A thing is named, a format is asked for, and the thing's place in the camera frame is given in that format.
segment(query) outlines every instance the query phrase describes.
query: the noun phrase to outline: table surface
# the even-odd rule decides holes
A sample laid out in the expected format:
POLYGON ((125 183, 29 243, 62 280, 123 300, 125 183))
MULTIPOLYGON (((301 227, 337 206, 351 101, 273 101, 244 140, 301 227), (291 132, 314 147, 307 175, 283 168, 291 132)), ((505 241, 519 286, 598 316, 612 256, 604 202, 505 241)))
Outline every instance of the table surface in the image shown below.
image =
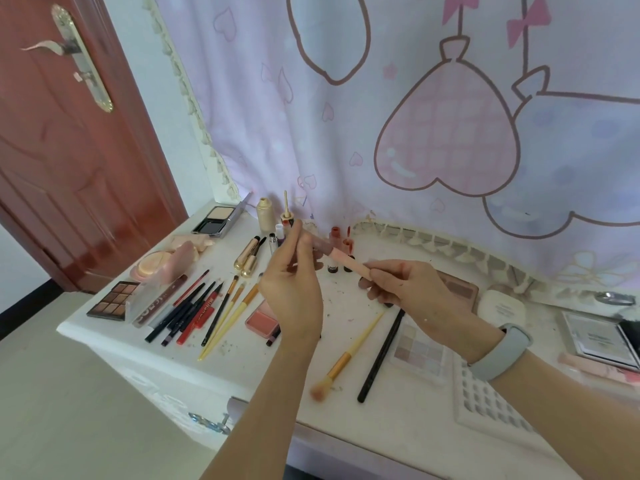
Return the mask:
MULTIPOLYGON (((214 205, 213 201, 205 205, 174 233, 188 233, 214 205)), ((233 262, 256 233, 259 233, 257 220, 244 213, 226 237, 216 240, 215 245, 204 252, 188 284, 206 268, 211 268, 212 277, 224 279, 229 284, 236 273, 233 262)), ((166 241, 160 242, 155 249, 162 249, 166 241)), ((355 241, 354 254, 361 261, 372 258, 424 260, 445 273, 475 283, 481 293, 492 284, 491 279, 475 266, 456 262, 441 254, 430 254, 420 246, 398 244, 371 234, 357 235, 355 241)), ((269 258, 266 244, 260 251, 253 277, 247 280, 246 290, 257 281, 269 258)), ((437 387, 385 361, 366 402, 359 404, 356 396, 396 316, 396 307, 389 309, 380 320, 338 377, 325 402, 314 402, 308 394, 309 387, 324 377, 352 339, 382 309, 357 288, 359 276, 355 273, 340 270, 330 274, 323 269, 318 272, 318 277, 324 297, 323 336, 308 370, 305 393, 298 411, 300 423, 443 478, 577 478, 560 459, 457 424, 451 379, 446 385, 437 387)), ((127 278, 128 270, 105 290, 127 278)), ((251 400, 280 343, 278 340, 273 347, 267 347, 265 339, 244 326, 244 320, 262 301, 260 295, 202 362, 198 362, 197 357, 204 329, 193 333, 183 346, 176 345, 174 341, 168 347, 162 347, 160 338, 148 344, 144 337, 151 330, 149 327, 135 328, 129 322, 86 316, 103 295, 101 292, 91 298, 61 323, 58 331, 93 349, 115 353, 227 397, 251 400)), ((561 338, 555 332, 556 316, 556 308, 527 304, 527 329, 535 338, 532 350, 549 362, 564 350, 561 338)))

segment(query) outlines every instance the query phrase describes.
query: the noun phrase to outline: pink blush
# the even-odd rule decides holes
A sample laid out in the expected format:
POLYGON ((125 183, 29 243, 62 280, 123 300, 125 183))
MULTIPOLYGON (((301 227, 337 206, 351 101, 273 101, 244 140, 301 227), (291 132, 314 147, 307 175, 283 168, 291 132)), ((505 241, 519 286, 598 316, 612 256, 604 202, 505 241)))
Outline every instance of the pink blush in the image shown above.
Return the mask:
POLYGON ((270 339, 278 326, 278 321, 265 315, 260 310, 256 310, 247 318, 244 324, 249 330, 256 332, 263 339, 270 339))

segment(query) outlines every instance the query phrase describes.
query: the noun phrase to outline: brush bristles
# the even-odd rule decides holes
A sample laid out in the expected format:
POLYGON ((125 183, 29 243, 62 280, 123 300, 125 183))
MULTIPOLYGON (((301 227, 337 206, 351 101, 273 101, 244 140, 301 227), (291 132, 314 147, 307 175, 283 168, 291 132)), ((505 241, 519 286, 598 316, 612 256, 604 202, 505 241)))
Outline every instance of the brush bristles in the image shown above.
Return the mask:
POLYGON ((316 383, 309 393, 311 393, 311 397, 313 397, 319 403, 322 403, 327 395, 329 395, 329 391, 331 390, 331 386, 333 385, 333 379, 329 376, 325 376, 320 382, 316 383))

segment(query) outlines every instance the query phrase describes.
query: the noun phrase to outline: drawer handle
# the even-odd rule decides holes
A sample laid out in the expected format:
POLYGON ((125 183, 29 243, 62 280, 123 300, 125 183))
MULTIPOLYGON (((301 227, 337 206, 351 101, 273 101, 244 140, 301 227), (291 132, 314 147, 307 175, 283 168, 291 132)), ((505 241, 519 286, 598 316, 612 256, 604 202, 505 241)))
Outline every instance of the drawer handle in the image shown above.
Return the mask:
POLYGON ((211 422, 207 418, 204 418, 196 413, 189 413, 189 417, 193 422, 198 423, 199 425, 204 426, 205 428, 212 429, 216 433, 222 433, 225 436, 228 436, 231 434, 231 430, 227 426, 229 415, 226 413, 225 413, 224 419, 220 423, 211 422))

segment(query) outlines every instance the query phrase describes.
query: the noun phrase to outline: yellow makeup brush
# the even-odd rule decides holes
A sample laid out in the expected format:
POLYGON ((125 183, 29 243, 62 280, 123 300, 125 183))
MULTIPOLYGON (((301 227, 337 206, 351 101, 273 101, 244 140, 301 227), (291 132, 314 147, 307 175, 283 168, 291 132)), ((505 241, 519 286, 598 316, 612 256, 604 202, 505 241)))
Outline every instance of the yellow makeup brush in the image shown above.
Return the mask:
POLYGON ((351 346, 348 348, 347 352, 342 354, 342 357, 338 359, 338 362, 331 368, 329 373, 325 375, 324 379, 320 382, 316 383, 310 389, 311 397, 313 397, 316 401, 322 402, 326 399, 327 395, 329 395, 329 391, 331 390, 331 386, 333 385, 333 381, 340 375, 342 370, 347 366, 351 357, 356 355, 356 352, 360 348, 360 346, 367 339, 371 331, 376 327, 380 318, 385 314, 386 310, 380 312, 380 314, 369 324, 365 331, 362 332, 361 336, 355 339, 351 346))
POLYGON ((198 360, 202 360, 204 359, 204 357, 209 355, 209 352, 211 352, 213 350, 213 347, 215 347, 217 343, 220 340, 222 340, 222 337, 225 336, 226 332, 228 332, 229 329, 233 327, 233 325, 236 323, 238 318, 240 318, 240 315, 242 315, 242 313, 246 310, 246 307, 249 306, 249 304, 252 302, 253 298, 255 298, 257 294, 258 294, 258 283, 254 284, 253 288, 251 288, 249 293, 246 294, 246 296, 244 297, 244 300, 242 300, 242 303, 238 305, 238 307, 236 308, 236 311, 233 313, 233 315, 231 315, 231 318, 229 318, 228 322, 226 322, 224 325, 222 325, 222 327, 220 327, 220 331, 218 332, 218 334, 215 337, 212 337, 210 339, 209 343, 200 354, 200 357, 198 357, 198 360))
POLYGON ((229 312, 231 311, 231 309, 236 304, 236 301, 238 301, 238 298, 240 298, 240 295, 242 295, 242 292, 244 291, 244 287, 245 286, 246 286, 246 284, 242 283, 240 285, 240 288, 238 288, 238 290, 236 291, 236 294, 231 299, 231 302, 229 303, 229 306, 225 309, 224 313, 222 313, 222 316, 220 317, 220 321, 218 322, 216 327, 213 329, 213 333, 211 334, 211 338, 215 337, 216 334, 218 333, 218 330, 220 330, 220 327, 222 327, 222 323, 225 322, 225 320, 227 319, 227 316, 229 315, 229 312))

